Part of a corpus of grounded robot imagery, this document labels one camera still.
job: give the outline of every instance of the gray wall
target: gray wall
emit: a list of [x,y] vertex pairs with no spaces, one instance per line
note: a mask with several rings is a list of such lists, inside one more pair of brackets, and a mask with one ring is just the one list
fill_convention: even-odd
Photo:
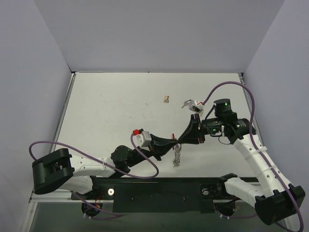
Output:
[[73,71],[243,72],[284,0],[35,0]]
[[[70,70],[33,0],[0,7],[0,231],[19,231],[31,195],[31,142],[52,139]],[[46,147],[35,149],[38,157]]]
[[[308,0],[285,1],[244,79],[255,96],[256,118],[270,156],[308,194]],[[308,227],[308,197],[301,212]]]

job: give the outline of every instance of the screw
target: screw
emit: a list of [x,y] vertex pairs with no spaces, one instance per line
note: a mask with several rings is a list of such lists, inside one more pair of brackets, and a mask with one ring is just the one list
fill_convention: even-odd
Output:
[[207,196],[209,194],[208,190],[206,188],[204,188],[202,190],[203,195]]

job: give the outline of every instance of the red wire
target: red wire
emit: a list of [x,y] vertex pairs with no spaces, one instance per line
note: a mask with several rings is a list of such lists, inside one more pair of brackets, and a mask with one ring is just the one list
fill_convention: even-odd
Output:
[[97,207],[99,207],[99,205],[97,204],[97,200],[100,200],[100,198],[102,197],[102,195],[103,195],[103,191],[101,190],[99,197],[96,198],[96,201],[95,201],[95,205],[96,205]]
[[174,133],[172,134],[172,139],[175,139],[175,134]]

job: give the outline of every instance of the gray floor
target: gray floor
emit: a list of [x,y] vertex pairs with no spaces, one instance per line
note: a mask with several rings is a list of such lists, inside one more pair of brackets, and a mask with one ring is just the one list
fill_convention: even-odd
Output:
[[[235,215],[251,215],[254,209],[238,203]],[[31,232],[281,232],[276,225],[267,226],[258,217],[220,219],[219,215],[187,213],[133,213],[124,217],[95,221],[83,219],[81,203],[39,203]]]

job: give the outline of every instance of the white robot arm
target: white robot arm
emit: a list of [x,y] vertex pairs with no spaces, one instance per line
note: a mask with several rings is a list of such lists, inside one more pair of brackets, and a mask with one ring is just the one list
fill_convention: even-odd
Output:
[[[92,178],[90,176],[102,176],[105,178],[119,178],[123,173],[129,173],[132,167],[146,158],[154,156],[158,161],[176,144],[202,144],[205,135],[212,137],[217,133],[226,136],[231,144],[243,155],[260,186],[253,186],[244,182],[235,174],[220,177],[222,184],[220,194],[236,196],[256,209],[261,220],[270,225],[283,218],[295,214],[295,208],[291,199],[282,186],[282,183],[274,175],[272,169],[289,187],[298,206],[302,204],[305,192],[301,186],[294,187],[292,183],[279,171],[262,146],[255,130],[252,136],[258,149],[252,143],[249,133],[249,121],[245,118],[238,119],[232,111],[229,99],[220,99],[214,102],[211,110],[215,110],[216,118],[200,120],[203,113],[203,105],[198,101],[187,102],[189,109],[196,114],[191,115],[190,123],[184,133],[176,139],[164,139],[156,137],[147,131],[135,130],[133,134],[138,137],[142,157],[136,149],[119,146],[110,157],[93,158],[72,156],[65,148],[59,149],[41,159],[33,162],[34,189],[36,194],[45,194],[56,189],[73,190],[80,194],[86,194],[92,190]],[[266,162],[260,154],[263,152]]]

